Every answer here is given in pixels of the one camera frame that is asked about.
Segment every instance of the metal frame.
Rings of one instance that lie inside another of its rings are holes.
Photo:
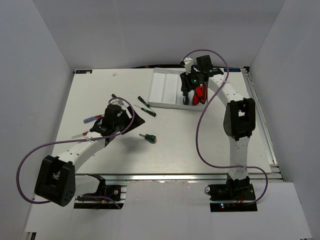
[[[253,81],[250,77],[250,73],[245,68],[242,68],[241,71],[242,71],[242,75],[244,78],[246,88],[248,90],[248,94],[255,101],[255,107],[256,107],[256,110],[257,110],[257,113],[259,116],[256,118],[256,122],[259,126],[259,129],[263,130],[263,134],[261,134],[261,137],[262,137],[263,145],[266,147],[265,153],[267,155],[269,164],[278,164],[277,159],[276,159],[276,155],[274,152],[274,146],[272,144],[272,141],[271,141],[271,138],[270,138],[270,135],[268,132],[265,116],[263,114],[256,90],[255,90],[255,86],[254,86]]]
[[[280,169],[277,164],[271,164],[271,173],[267,173],[270,183],[283,182]],[[127,185],[131,181],[157,181],[157,182],[171,182],[171,181],[187,181],[188,183],[208,183],[208,184],[225,184],[227,180],[227,174],[214,173],[214,174],[103,174],[101,175],[106,180],[107,185],[121,185],[121,200],[117,201],[119,204],[123,204],[127,195]],[[252,183],[264,183],[266,181],[263,173],[249,173],[250,181]],[[94,203],[97,201],[86,201],[86,203]]]

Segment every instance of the red pliers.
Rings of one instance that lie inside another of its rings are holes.
[[[205,104],[208,98],[208,86],[202,84],[194,90],[192,105]]]

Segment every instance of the screwdriver with green handle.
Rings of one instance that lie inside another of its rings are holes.
[[[142,111],[146,112],[147,114],[150,114],[152,117],[156,117],[157,114],[154,111],[149,111],[148,109],[145,109],[143,107],[139,107],[137,105],[135,105],[136,107],[140,108]]]
[[[144,139],[148,140],[151,143],[155,143],[157,141],[157,137],[155,135],[143,135],[143,134],[139,134],[139,136],[143,137]]]
[[[142,98],[141,96],[138,96],[138,100],[139,100],[140,102],[142,102],[148,109],[150,109],[152,112],[155,113],[155,111],[153,111],[153,110],[151,109],[150,105],[149,105],[148,103],[146,103],[146,101],[143,100],[143,98]]]

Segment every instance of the screwdriver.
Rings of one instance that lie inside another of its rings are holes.
[[[139,134],[139,136],[143,137],[144,139],[148,140],[151,143],[155,143],[157,141],[157,137],[155,135],[143,135],[143,134]]]
[[[152,109],[151,109],[151,107],[150,107],[150,105],[148,104],[148,103],[146,103],[146,101],[145,100],[143,100],[143,98],[141,97],[141,96],[138,96],[138,100],[140,101],[140,102],[142,102],[148,109],[150,109],[152,112],[155,112],[155,111],[153,111]]]
[[[156,114],[154,111],[149,111],[149,110],[147,110],[147,109],[145,109],[145,108],[143,108],[143,107],[139,107],[139,106],[137,106],[137,105],[135,105],[135,106],[138,107],[138,108],[140,108],[142,111],[146,112],[147,114],[150,114],[150,115],[153,116],[153,117],[156,117],[156,116],[157,116],[157,114]]]
[[[72,136],[71,138],[72,138],[72,139],[76,139],[76,138],[80,138],[80,137],[82,137],[82,136],[86,136],[86,135],[88,134],[88,132],[89,132],[89,131],[85,131],[85,132],[83,132],[83,133],[81,133],[81,134]]]
[[[96,116],[88,117],[88,118],[86,118],[85,120],[83,120],[83,123],[84,123],[84,124],[91,123],[91,122],[93,122],[93,121],[95,121],[95,120],[97,120],[98,118],[101,118],[101,117],[103,117],[103,116],[105,116],[105,115],[104,115],[104,114],[99,114],[99,115],[96,115]]]

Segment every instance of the black bracket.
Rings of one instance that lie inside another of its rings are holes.
[[[252,98],[231,101],[226,105],[223,129],[225,133],[238,141],[250,137],[256,128],[256,104]]]
[[[76,191],[75,166],[59,157],[46,156],[41,163],[34,193],[62,207],[72,200]]]

